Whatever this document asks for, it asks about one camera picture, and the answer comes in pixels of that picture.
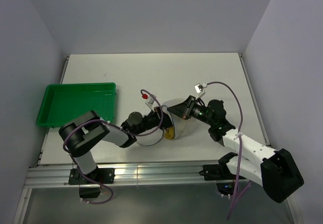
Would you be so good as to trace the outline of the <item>white mesh laundry bag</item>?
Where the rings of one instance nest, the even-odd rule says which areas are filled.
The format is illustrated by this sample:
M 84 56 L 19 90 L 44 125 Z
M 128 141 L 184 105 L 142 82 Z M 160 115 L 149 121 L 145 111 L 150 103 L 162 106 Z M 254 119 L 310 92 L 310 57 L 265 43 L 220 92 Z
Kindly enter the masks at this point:
M 190 118 L 189 120 L 183 120 L 172 113 L 169 113 L 167 108 L 169 106 L 173 106 L 179 103 L 182 103 L 184 98 L 175 98 L 168 101 L 163 102 L 161 105 L 163 107 L 164 112 L 166 112 L 172 119 L 176 136 L 173 140 L 178 140 L 183 137 L 187 137 L 197 132 L 199 128 L 199 122 L 195 118 Z M 151 135 L 145 137 L 137 137 L 137 144 L 140 146 L 154 146 L 161 142 L 162 140 L 167 140 L 164 138 L 165 130 L 158 129 L 156 132 Z

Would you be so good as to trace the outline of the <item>yellow bra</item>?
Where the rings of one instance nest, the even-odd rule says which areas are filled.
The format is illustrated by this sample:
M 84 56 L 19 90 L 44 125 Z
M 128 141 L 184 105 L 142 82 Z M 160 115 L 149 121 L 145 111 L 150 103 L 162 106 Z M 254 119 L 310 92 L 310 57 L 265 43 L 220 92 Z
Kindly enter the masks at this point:
M 165 139 L 173 140 L 175 138 L 175 136 L 176 136 L 176 132 L 175 132 L 175 127 L 174 126 L 165 129 L 165 132 L 164 132 L 164 138 Z

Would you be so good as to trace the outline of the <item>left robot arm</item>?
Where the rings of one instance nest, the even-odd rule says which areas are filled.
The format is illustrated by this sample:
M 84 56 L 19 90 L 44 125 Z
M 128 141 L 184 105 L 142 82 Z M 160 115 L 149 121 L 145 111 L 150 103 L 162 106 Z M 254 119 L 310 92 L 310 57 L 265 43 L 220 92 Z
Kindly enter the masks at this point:
M 171 115 L 160 107 L 155 107 L 145 116 L 136 111 L 132 112 L 119 127 L 99 118 L 91 110 L 63 125 L 59 129 L 59 135 L 63 140 L 63 150 L 77 165 L 80 178 L 86 183 L 93 183 L 103 178 L 91 153 L 99 141 L 104 140 L 120 148 L 127 148 L 138 137 L 155 132 L 164 134 L 174 129 Z

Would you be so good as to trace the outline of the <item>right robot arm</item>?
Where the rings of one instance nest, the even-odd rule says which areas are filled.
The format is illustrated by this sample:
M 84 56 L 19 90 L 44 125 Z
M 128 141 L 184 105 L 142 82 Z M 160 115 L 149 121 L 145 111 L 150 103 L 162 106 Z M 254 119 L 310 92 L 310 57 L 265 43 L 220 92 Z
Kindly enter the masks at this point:
M 226 119 L 224 103 L 211 100 L 207 106 L 198 104 L 193 96 L 168 107 L 168 111 L 184 120 L 195 118 L 210 126 L 211 139 L 231 149 L 199 172 L 206 181 L 228 180 L 235 176 L 249 179 L 263 187 L 267 195 L 281 203 L 304 184 L 304 179 L 291 155 L 285 149 L 276 150 L 240 133 Z

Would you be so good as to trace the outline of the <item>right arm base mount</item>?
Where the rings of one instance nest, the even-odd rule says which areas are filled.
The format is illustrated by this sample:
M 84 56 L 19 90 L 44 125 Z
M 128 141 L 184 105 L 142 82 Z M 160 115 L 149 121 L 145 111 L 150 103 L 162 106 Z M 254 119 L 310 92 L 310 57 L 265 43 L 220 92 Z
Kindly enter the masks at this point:
M 199 172 L 205 181 L 215 181 L 221 197 L 230 198 L 234 193 L 236 176 L 222 164 L 205 164 Z

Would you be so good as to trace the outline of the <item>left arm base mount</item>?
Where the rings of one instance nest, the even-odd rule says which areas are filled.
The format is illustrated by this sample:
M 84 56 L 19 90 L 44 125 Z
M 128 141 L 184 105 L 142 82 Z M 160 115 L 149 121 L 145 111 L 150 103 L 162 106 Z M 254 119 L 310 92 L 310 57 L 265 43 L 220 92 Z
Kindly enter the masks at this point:
M 102 192 L 101 185 L 112 184 L 114 177 L 114 168 L 97 168 L 87 175 L 82 175 L 78 169 L 71 169 L 68 184 L 79 186 L 80 198 L 95 199 Z

